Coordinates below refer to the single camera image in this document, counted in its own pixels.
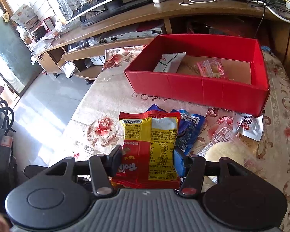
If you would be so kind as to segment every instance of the cabinet door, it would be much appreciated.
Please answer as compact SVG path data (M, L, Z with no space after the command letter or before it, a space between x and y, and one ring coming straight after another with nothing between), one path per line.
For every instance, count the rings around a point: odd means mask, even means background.
M47 52L38 57L38 60L47 73L61 72L60 68Z

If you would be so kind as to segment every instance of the red and yellow snack bag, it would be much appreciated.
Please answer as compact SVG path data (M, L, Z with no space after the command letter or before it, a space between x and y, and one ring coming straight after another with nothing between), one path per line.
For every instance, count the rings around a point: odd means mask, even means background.
M121 165L113 181L132 188L179 188L173 148L180 113L120 113L119 119L125 138Z

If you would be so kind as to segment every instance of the screw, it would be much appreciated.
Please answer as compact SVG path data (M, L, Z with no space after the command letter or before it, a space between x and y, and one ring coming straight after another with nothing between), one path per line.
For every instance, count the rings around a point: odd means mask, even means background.
M112 190L109 187L100 187L97 190L97 194L99 195L108 195L112 192Z
M182 194L184 195L194 195L197 193L197 190L193 187L185 187L182 189Z

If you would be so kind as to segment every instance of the brown cardboard bottom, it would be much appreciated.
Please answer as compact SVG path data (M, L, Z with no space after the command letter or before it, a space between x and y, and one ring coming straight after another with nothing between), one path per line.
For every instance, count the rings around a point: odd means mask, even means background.
M215 58L204 56L185 56L176 73L200 76L201 74L196 63L213 59ZM228 80L251 85L250 63L221 58L220 60Z

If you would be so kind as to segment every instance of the wooden tv stand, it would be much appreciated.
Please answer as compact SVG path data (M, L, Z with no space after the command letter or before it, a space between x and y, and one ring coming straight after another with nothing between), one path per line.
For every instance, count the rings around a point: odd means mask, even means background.
M72 61L76 67L73 75L88 80L95 80L101 72L102 66L86 68L84 59L92 56L104 55L105 50L126 47L147 45L152 37L135 38L111 43L100 44L68 52L68 45L79 40L108 32L120 27L144 21L163 19L168 34L183 33L186 28L186 19L193 16L208 15L235 15L254 18L262 18L263 7L253 8L245 2L231 0L219 0L213 3L198 3L189 6L181 6L182 0L168 0L158 4L146 6L124 12L122 14L105 19L87 27L78 27L70 32L61 35L61 38L52 42L52 47L37 54L38 61L48 73L60 73L61 67L66 61ZM270 31L271 42L274 53L283 61L288 46L290 25L275 17L266 10L265 19L270 20L268 31Z

